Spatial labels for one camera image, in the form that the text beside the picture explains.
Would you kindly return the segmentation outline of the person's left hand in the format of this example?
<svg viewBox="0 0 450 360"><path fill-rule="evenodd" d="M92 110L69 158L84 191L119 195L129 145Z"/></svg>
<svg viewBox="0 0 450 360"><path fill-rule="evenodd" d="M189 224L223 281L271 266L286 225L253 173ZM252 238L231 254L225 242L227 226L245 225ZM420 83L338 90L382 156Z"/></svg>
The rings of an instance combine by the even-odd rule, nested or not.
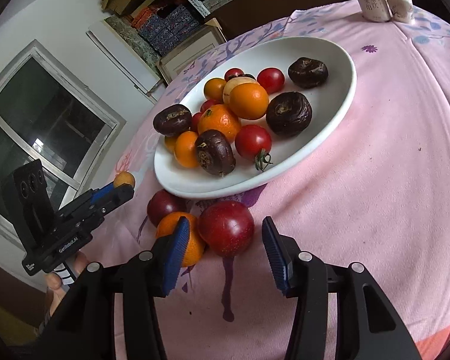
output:
<svg viewBox="0 0 450 360"><path fill-rule="evenodd" d="M77 252L73 259L73 271L75 275L80 275L88 263L89 261L87 256L85 256L83 252ZM69 276L70 273L66 269L58 272L53 271L45 275L45 280L47 283L47 296L51 296L51 303L48 307L48 312L50 315L54 314L59 306L59 303L67 293L65 290L65 285L63 284L63 279L67 279Z"/></svg>

